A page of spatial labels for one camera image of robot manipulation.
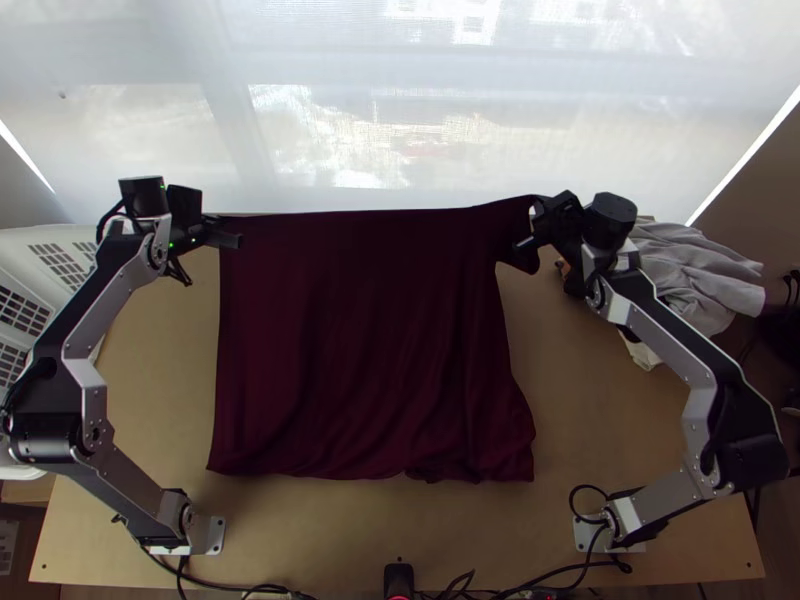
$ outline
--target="dark red cloth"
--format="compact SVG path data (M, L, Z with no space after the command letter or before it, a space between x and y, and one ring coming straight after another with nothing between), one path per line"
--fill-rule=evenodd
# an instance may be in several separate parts
M234 220L208 468L531 481L495 278L529 205Z

